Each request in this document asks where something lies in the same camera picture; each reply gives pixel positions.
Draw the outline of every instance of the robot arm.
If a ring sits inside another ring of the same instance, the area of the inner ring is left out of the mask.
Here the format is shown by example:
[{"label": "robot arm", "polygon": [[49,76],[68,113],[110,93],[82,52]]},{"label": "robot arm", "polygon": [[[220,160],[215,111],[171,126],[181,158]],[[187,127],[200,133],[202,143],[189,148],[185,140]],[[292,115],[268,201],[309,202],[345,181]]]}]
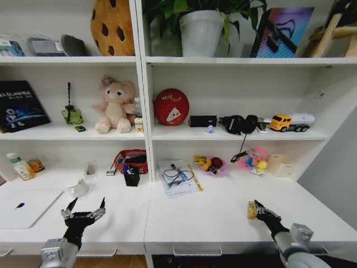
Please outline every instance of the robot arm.
[{"label": "robot arm", "polygon": [[320,258],[311,254],[306,242],[310,240],[312,231],[306,226],[293,224],[291,230],[281,223],[281,217],[265,208],[260,202],[254,201],[257,208],[257,219],[263,221],[271,231],[282,262],[287,268],[331,268]]},{"label": "robot arm", "polygon": [[103,198],[100,207],[93,212],[74,212],[72,209],[77,198],[61,211],[68,227],[63,238],[50,239],[41,250],[42,265],[40,268],[72,268],[76,262],[77,252],[82,246],[84,229],[95,223],[105,214]]}]

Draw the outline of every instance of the white laptop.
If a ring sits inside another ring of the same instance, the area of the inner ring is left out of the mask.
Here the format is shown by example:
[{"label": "white laptop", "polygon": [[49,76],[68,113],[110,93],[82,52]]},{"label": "white laptop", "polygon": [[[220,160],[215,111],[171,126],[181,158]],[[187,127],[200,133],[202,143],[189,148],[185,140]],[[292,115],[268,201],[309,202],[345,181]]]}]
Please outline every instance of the white laptop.
[{"label": "white laptop", "polygon": [[0,199],[0,229],[28,229],[52,206],[61,190],[21,190]]}]

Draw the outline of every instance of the red wire basket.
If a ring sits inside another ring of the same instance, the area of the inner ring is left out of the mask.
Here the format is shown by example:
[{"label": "red wire basket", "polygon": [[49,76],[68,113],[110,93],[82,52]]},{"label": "red wire basket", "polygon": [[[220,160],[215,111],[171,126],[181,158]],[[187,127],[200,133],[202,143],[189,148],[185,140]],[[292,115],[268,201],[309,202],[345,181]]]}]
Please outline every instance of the red wire basket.
[{"label": "red wire basket", "polygon": [[130,163],[129,159],[125,163],[118,163],[120,159],[125,159],[126,157],[134,158],[137,156],[146,155],[146,150],[123,150],[114,159],[115,168],[120,171],[120,173],[124,172],[124,165],[130,165],[138,168],[139,174],[146,174],[148,171],[147,162],[146,163]]}]

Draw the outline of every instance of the yellow toy truck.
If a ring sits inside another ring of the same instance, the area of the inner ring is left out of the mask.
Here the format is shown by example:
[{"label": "yellow toy truck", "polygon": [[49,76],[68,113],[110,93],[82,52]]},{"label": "yellow toy truck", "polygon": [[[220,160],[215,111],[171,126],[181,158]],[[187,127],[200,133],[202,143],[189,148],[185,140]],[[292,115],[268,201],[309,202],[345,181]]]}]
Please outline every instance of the yellow toy truck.
[{"label": "yellow toy truck", "polygon": [[314,121],[314,116],[309,113],[276,114],[273,116],[269,127],[281,132],[305,132]]}]

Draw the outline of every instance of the electronics box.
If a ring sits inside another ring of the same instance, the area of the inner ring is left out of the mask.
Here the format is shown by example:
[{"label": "electronics box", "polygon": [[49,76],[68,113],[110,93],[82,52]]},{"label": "electronics box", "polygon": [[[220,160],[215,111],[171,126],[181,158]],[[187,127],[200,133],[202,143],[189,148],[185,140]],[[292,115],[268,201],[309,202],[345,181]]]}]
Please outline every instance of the electronics box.
[{"label": "electronics box", "polygon": [[291,162],[285,155],[271,155],[268,161],[267,169],[275,177],[290,176],[295,164]]}]

